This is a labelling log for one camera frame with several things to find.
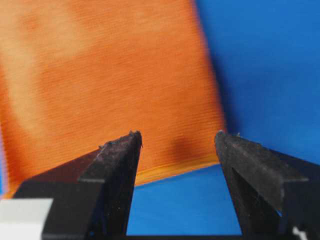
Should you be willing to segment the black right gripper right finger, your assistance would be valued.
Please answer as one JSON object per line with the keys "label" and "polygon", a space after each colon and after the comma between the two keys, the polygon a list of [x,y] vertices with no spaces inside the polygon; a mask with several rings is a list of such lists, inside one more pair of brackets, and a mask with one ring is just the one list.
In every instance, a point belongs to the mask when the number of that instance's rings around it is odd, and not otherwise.
{"label": "black right gripper right finger", "polygon": [[319,165],[223,131],[214,145],[241,239],[319,239]]}

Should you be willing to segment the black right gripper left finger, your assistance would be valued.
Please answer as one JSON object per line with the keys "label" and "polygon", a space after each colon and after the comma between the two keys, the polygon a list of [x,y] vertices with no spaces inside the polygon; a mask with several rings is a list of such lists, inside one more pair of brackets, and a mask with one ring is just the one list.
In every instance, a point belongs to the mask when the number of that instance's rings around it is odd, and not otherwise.
{"label": "black right gripper left finger", "polygon": [[125,235],[142,147],[132,131],[97,150],[25,180],[15,199],[52,199],[43,240]]}

